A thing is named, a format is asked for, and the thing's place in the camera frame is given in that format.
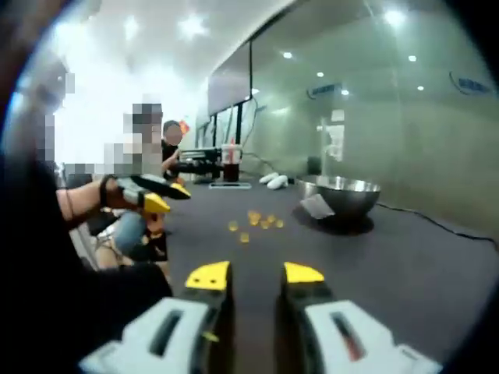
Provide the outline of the person's left hand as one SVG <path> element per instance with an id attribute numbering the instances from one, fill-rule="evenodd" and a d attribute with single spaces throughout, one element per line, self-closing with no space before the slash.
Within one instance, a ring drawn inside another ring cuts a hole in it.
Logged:
<path id="1" fill-rule="evenodd" d="M 133 210 L 136 205 L 125 200 L 122 189 L 114 175 L 105 175 L 99 184 L 100 206 L 110 209 Z"/>

